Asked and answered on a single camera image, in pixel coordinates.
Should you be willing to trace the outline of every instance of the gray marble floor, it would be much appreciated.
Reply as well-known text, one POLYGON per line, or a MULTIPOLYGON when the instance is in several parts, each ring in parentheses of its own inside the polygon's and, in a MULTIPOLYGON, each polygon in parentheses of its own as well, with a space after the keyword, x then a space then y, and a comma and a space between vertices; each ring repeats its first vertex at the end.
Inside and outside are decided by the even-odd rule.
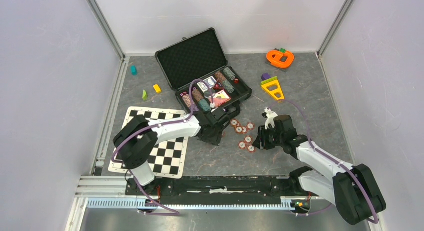
MULTIPOLYGON (((269 73, 278 76, 285 98, 298 104, 306 114, 311 138, 334 156, 347 162, 352 161, 323 71, 314 53, 295 54, 293 64, 285 72, 266 64, 265 54, 228 54, 227 59, 229 65, 253 89, 252 97, 241 104, 241 114, 237 119, 242 124, 253 122, 258 126, 265 123, 261 114, 274 100, 261 89, 261 75, 269 73)), ((131 57, 129 60, 111 140, 120 131, 127 109, 131 106, 183 109, 154 57, 131 57), (136 66, 138 75, 131 75, 129 67, 132 65, 136 66), (162 93, 155 93, 154 84, 159 84, 162 93), (147 101, 142 99, 143 90, 148 92, 147 101)), ((291 104, 277 104, 273 111, 280 115, 291 115, 298 133, 306 135, 306 124, 291 104)), ((257 130, 248 135, 255 139, 256 133, 257 130)), ((183 175, 288 175, 304 166, 285 154, 282 148, 257 150, 255 153, 239 149, 238 143, 245 136, 236 134, 233 128, 228 127, 219 146, 190 138, 183 175)), ((110 142, 102 176, 122 175, 108 171, 113 149, 114 145, 110 142)))

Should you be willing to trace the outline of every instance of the poker chip stack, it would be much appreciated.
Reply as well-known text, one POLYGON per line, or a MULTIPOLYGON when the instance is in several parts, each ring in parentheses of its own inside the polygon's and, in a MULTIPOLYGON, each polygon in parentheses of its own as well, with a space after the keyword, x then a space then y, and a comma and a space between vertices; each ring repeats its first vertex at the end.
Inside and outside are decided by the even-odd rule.
POLYGON ((203 98, 203 95, 199 92, 199 90, 194 89, 192 91, 192 94, 194 99, 197 101, 197 103, 199 104, 200 108, 203 111, 206 111, 206 112, 211 111, 211 106, 209 105, 208 101, 206 101, 206 99, 203 98))
POLYGON ((221 84, 224 86, 224 88, 228 91, 228 93, 232 94, 236 90, 233 85, 231 85, 230 81, 228 81, 227 78, 225 78, 224 74, 220 71, 215 73, 216 78, 221 82, 221 84))
POLYGON ((182 100, 184 101, 184 103, 187 105, 187 107, 191 107, 193 105, 193 109, 194 111, 199 111, 198 106, 190 101, 190 96, 188 94, 182 96, 182 100))
POLYGON ((229 78, 229 80, 233 81, 236 79, 236 75, 233 73, 233 71, 231 71, 231 69, 229 67, 224 68, 224 74, 227 75, 227 77, 229 78))

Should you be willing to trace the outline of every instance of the red poker chip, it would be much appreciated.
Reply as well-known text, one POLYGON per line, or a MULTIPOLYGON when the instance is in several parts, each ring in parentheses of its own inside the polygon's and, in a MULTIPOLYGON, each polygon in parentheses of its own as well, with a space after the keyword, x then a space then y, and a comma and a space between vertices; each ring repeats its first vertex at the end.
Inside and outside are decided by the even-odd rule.
POLYGON ((243 127, 241 127, 241 126, 235 127, 235 132, 237 134, 242 134, 243 133, 243 127))
POLYGON ((244 138, 244 141, 249 144, 249 143, 251 143, 253 141, 253 138, 251 136, 246 136, 244 138))
POLYGON ((247 150, 249 151, 249 153, 254 153, 256 151, 256 148, 253 145, 249 145, 247 147, 247 150))
POLYGON ((237 119, 231 119, 230 125, 233 127, 240 126, 240 123, 237 119))
POLYGON ((246 128, 248 130, 254 130, 255 129, 255 125, 252 122, 248 122, 246 125, 246 128))
POLYGON ((241 141, 241 142, 239 142, 239 143, 238 143, 238 148, 239 148, 239 149, 242 149, 242 150, 243 150, 243 149, 245 149, 245 148, 246 148, 246 146, 247 146, 247 145, 246 145, 246 143, 245 143, 245 142, 243 142, 243 141, 241 141))

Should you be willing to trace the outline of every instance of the white wall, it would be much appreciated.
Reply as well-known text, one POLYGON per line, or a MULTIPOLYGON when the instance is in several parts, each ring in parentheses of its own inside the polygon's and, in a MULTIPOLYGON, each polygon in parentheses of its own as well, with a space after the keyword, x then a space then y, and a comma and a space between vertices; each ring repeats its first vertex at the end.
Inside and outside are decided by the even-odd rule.
POLYGON ((424 0, 356 0, 324 53, 358 163, 387 202, 387 231, 422 230, 424 0))
POLYGON ((226 52, 316 51, 344 1, 97 0, 127 54, 154 54, 210 27, 226 52))
POLYGON ((0 0, 0 230, 64 230, 120 61, 86 0, 0 0))

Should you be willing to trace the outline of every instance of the black foam lining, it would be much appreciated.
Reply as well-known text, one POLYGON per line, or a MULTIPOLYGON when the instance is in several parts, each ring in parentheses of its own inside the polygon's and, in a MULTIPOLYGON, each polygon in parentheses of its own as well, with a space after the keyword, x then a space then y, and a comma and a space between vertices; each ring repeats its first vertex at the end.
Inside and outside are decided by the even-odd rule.
POLYGON ((213 28, 158 51, 156 58, 173 90, 228 63, 213 28))

